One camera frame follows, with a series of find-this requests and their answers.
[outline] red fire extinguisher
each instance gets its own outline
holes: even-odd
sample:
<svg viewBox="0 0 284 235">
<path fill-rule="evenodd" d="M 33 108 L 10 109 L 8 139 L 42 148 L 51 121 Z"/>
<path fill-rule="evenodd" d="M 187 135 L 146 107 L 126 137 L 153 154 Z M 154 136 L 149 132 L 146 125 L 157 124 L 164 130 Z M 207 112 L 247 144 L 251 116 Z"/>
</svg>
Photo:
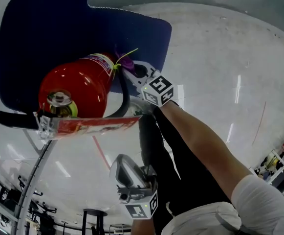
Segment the red fire extinguisher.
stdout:
<svg viewBox="0 0 284 235">
<path fill-rule="evenodd" d="M 110 54 L 97 53 L 57 66 L 41 83 L 40 108 L 59 117 L 101 118 L 114 61 Z"/>
</svg>

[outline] forearm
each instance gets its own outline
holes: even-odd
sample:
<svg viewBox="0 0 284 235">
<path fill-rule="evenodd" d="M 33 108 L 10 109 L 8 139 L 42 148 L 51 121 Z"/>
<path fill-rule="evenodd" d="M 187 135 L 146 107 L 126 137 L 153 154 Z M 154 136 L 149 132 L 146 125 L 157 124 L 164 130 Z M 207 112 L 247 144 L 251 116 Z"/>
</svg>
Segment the forearm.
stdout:
<svg viewBox="0 0 284 235">
<path fill-rule="evenodd" d="M 153 219 L 134 220 L 131 235 L 154 235 Z"/>
<path fill-rule="evenodd" d="M 243 177 L 251 174 L 250 171 L 231 154 L 221 138 L 206 124 L 173 102 L 165 104 L 161 111 L 231 198 L 234 187 Z"/>
</svg>

